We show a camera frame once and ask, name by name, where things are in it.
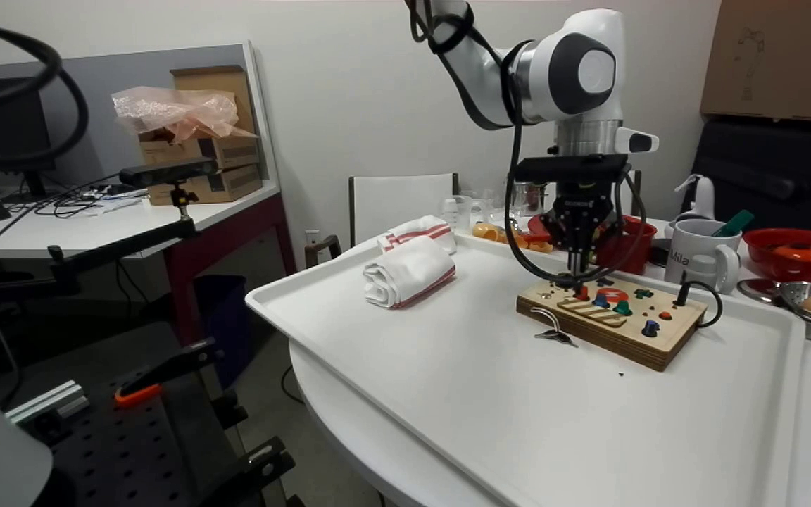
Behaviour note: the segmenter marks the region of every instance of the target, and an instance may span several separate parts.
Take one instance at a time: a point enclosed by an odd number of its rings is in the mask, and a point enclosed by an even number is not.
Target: wooden board
[[[542,325],[556,318],[564,334],[655,372],[668,369],[704,318],[700,306],[687,301],[685,308],[672,308],[675,293],[659,293],[618,280],[607,284],[589,283],[586,293],[589,297],[576,297],[573,290],[542,284],[520,293],[514,311]],[[647,321],[659,325],[655,335],[641,334]]]

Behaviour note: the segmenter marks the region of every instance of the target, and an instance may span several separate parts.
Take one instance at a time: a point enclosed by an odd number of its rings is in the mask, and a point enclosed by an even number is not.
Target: desk
[[[290,345],[290,359],[317,421],[357,463],[385,482],[385,493],[416,506],[497,506],[476,482],[447,469],[418,439],[328,375],[310,353]],[[792,506],[811,507],[811,345],[806,348],[793,458]]]
[[[116,208],[110,215],[88,211],[71,220],[27,215],[6,237],[0,237],[0,259],[51,259],[48,245],[58,245],[65,256],[72,256],[168,225],[178,217],[179,215],[175,207],[150,203]],[[195,280],[219,259],[230,256],[235,248],[252,244],[265,231],[273,231],[283,272],[296,272],[283,201],[276,183],[265,183],[258,191],[244,196],[234,203],[195,203],[189,207],[189,217],[199,231],[197,237],[189,237],[182,244],[162,244],[131,256],[144,259],[162,255],[179,345],[203,339]]]

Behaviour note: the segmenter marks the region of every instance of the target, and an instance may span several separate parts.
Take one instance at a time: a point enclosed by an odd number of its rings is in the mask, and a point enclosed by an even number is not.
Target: floor
[[[255,449],[266,437],[282,437],[296,460],[296,469],[283,476],[283,490],[306,507],[383,507],[372,486],[357,476],[357,465],[334,449],[313,411],[282,394],[278,377],[288,363],[288,342],[271,339],[235,380],[235,394],[251,414],[238,425],[242,446]]]

